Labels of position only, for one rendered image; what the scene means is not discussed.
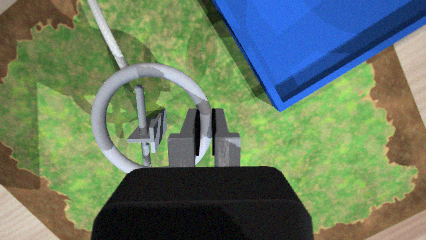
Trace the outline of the light grey ring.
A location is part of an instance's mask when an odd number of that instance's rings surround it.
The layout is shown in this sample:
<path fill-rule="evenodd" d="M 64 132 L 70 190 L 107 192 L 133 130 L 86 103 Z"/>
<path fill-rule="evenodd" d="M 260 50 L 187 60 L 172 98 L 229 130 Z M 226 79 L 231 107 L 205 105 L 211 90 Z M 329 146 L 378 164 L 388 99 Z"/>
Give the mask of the light grey ring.
<path fill-rule="evenodd" d="M 140 165 L 124 156 L 112 142 L 106 124 L 109 102 L 115 92 L 137 78 L 157 77 L 169 80 L 181 87 L 200 111 L 200 151 L 195 165 L 205 155 L 212 139 L 212 109 L 200 86 L 184 72 L 160 63 L 138 63 L 120 69 L 111 75 L 98 90 L 91 111 L 91 124 L 95 140 L 106 158 L 117 168 L 129 173 L 139 168 L 162 168 Z"/>

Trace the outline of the green grass turf mat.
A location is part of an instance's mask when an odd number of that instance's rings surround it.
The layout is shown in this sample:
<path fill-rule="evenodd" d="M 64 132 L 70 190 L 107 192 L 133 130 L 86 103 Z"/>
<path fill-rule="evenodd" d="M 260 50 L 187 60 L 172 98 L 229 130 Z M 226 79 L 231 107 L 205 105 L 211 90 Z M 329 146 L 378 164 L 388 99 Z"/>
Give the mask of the green grass turf mat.
<path fill-rule="evenodd" d="M 240 166 L 280 170 L 312 217 L 314 240 L 365 240 L 426 210 L 426 128 L 394 45 L 279 112 L 211 0 L 97 0 L 128 65 L 191 77 L 241 137 Z M 87 0 L 17 0 L 0 15 L 0 184 L 60 240 L 90 240 L 127 173 L 100 150 L 91 110 L 120 70 Z M 166 109 L 151 167 L 169 166 L 191 97 L 137 78 L 111 98 L 116 148 L 143 165 L 135 86 L 146 117 Z"/>

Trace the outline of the blue tray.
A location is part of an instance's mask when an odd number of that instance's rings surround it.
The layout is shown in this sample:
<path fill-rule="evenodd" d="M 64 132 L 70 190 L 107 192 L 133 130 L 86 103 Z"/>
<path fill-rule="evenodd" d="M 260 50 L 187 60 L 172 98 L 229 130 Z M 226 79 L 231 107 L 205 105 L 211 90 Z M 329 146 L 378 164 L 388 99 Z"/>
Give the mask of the blue tray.
<path fill-rule="evenodd" d="M 426 0 L 211 1 L 279 112 L 426 24 Z"/>

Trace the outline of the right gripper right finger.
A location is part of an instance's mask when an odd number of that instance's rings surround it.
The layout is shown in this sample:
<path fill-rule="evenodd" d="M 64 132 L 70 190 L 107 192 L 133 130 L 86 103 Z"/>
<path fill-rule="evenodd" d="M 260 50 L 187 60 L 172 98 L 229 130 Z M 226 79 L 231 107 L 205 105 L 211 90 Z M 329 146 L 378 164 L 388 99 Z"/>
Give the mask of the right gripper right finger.
<path fill-rule="evenodd" d="M 215 167 L 240 166 L 241 137 L 229 133 L 223 108 L 212 108 L 212 155 Z"/>

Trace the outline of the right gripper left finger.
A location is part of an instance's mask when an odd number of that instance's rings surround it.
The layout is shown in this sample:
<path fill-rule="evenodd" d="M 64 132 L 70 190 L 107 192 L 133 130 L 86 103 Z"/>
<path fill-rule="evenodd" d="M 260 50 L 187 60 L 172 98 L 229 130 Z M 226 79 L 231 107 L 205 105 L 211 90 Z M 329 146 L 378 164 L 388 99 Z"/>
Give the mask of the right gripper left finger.
<path fill-rule="evenodd" d="M 200 111 L 189 108 L 180 133 L 167 139 L 169 167 L 195 167 L 200 151 Z"/>

